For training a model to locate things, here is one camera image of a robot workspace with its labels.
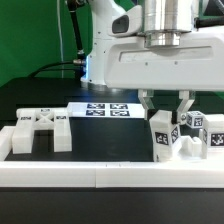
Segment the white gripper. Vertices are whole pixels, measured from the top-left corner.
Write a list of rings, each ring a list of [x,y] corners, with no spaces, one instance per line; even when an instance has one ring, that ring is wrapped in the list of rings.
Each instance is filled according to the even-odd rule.
[[[176,47],[148,49],[140,37],[119,39],[106,52],[104,79],[111,88],[139,89],[145,120],[154,110],[153,90],[182,90],[171,123],[184,125],[194,91],[224,90],[224,35],[186,34]]]

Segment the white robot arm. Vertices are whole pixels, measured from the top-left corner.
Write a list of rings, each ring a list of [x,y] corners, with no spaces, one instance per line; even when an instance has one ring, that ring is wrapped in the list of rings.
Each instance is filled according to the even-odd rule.
[[[224,91],[223,15],[198,18],[199,0],[139,0],[126,11],[114,0],[67,0],[71,13],[92,11],[92,50],[79,50],[86,87],[136,89],[145,110],[155,90],[177,90],[182,100],[174,121],[194,102],[196,91]]]

